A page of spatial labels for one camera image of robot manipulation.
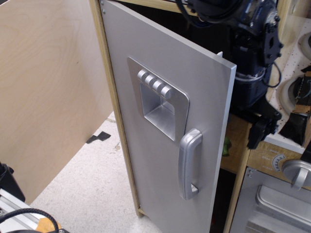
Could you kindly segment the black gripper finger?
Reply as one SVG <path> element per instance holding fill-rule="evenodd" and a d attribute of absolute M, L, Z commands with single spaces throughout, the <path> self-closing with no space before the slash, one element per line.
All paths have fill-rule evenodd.
<path fill-rule="evenodd" d="M 247 147 L 256 149 L 260 141 L 263 141 L 271 133 L 275 133 L 274 123 L 269 119 L 260 119 L 250 129 Z"/>

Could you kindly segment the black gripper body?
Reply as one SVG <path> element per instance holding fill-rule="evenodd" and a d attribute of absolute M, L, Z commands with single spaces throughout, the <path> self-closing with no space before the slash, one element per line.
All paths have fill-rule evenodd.
<path fill-rule="evenodd" d="M 230 111 L 262 127 L 265 133 L 275 133 L 281 119 L 281 113 L 266 99 L 271 70 L 261 70 L 255 75 L 236 73 Z"/>

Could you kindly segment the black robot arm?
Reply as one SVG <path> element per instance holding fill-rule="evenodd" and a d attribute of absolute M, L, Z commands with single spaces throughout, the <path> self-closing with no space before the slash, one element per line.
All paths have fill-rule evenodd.
<path fill-rule="evenodd" d="M 256 149 L 274 134 L 281 113 L 266 99 L 272 68 L 281 56 L 280 18 L 273 0 L 178 0 L 178 9 L 194 27 L 225 24 L 229 28 L 231 62 L 236 64 L 232 113 L 252 123 L 248 148 Z"/>

